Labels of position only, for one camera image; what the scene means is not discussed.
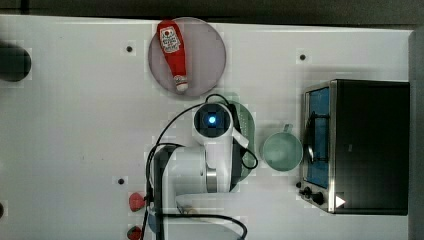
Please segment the black cylinder near arm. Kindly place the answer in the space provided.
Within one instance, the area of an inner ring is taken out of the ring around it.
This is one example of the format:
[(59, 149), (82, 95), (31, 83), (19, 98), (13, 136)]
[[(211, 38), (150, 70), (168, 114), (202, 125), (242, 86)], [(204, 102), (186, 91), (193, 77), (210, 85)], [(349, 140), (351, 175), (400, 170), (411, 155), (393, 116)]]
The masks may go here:
[(31, 57), (22, 47), (1, 43), (0, 79), (8, 82), (23, 80), (31, 70)]

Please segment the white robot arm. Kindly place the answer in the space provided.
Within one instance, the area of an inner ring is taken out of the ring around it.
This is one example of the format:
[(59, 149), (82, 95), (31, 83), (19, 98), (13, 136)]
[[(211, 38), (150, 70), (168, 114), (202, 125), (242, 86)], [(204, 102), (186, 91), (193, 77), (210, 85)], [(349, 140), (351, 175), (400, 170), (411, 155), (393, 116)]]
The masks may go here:
[(249, 140), (236, 107), (202, 103), (192, 108), (196, 146), (157, 143), (146, 164), (149, 222), (155, 240), (245, 240), (247, 227), (218, 213), (192, 213), (180, 197), (229, 193), (238, 184)]

